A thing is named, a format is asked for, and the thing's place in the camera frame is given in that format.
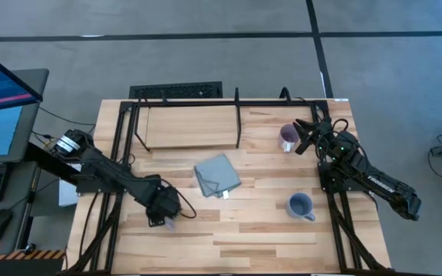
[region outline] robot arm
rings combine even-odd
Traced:
[[[164,218],[180,214],[178,191],[164,186],[159,175],[139,178],[128,166],[116,163],[94,146],[91,136],[80,130],[68,130],[51,150],[52,155],[67,163],[82,163],[78,181],[98,180],[117,191],[128,191],[134,200],[146,207],[150,227],[164,225]]]
[[[322,175],[327,175],[327,182],[332,183],[329,192],[338,192],[342,184],[358,184],[362,190],[373,192],[386,200],[404,219],[417,221],[421,200],[415,190],[373,167],[364,150],[364,155],[359,151],[361,146],[358,140],[345,129],[337,133],[331,122],[330,117],[325,117],[320,123],[303,120],[293,123],[302,141],[296,153],[303,154],[310,144],[316,146],[320,158],[318,169]]]

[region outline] gray floor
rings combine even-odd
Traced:
[[[442,31],[440,0],[315,0],[315,10],[321,31]],[[0,0],[0,36],[309,30],[305,2],[296,0]],[[442,37],[322,42],[334,95],[350,99],[370,161],[424,202],[419,222],[380,202],[394,268],[442,274],[442,179],[427,165],[442,133]],[[282,86],[293,97],[323,97],[311,38],[0,42],[0,61],[48,68],[43,106],[87,122],[102,99],[124,98],[138,84],[222,81],[227,97],[234,87],[245,97],[276,96]],[[54,135],[69,127],[46,113],[35,124]],[[432,161],[442,172],[442,159]],[[71,218],[68,210],[40,218],[31,238],[63,248]],[[42,233],[51,228],[62,229],[61,238],[47,240]]]

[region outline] folded towel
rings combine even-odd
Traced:
[[[225,154],[208,159],[194,166],[203,195],[222,197],[224,191],[231,191],[242,181]]]

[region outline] wooden tabletop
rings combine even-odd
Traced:
[[[102,101],[98,115],[95,145],[107,156],[111,153],[121,101]],[[349,102],[329,100],[328,105],[331,117],[347,119],[348,130],[357,135]],[[144,207],[126,195],[120,213],[112,274],[339,272],[327,199],[318,180],[315,148],[310,146],[299,156],[283,153],[276,142],[279,129],[295,118],[311,121],[309,108],[242,107],[239,149],[218,146],[154,149],[148,153],[133,138],[131,153],[136,156],[133,174],[159,173],[190,201],[197,210],[197,218],[180,217],[174,232],[165,227],[149,228]],[[127,122],[128,115],[124,121],[121,149]],[[147,122],[148,109],[141,108],[140,134],[146,131]],[[242,185],[229,193],[229,199],[204,198],[193,166],[221,153],[228,156]],[[304,192],[312,198],[315,222],[286,215],[285,203],[295,192]],[[348,197],[356,234],[370,253],[389,267],[374,203],[362,192],[349,192]],[[70,266],[78,258],[84,219],[92,198],[91,194],[82,195],[78,201],[68,242]],[[101,195],[92,208],[85,248],[96,232],[100,205]],[[184,202],[182,205],[188,213],[188,206]],[[343,232],[342,236],[347,264],[351,268],[348,239]],[[99,268],[104,266],[107,240],[108,237],[102,245]]]

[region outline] mug handle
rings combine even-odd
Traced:
[[[316,220],[316,217],[315,217],[315,215],[313,215],[313,213],[311,213],[311,214],[307,215],[305,217],[305,219],[308,219],[308,220],[314,222]]]

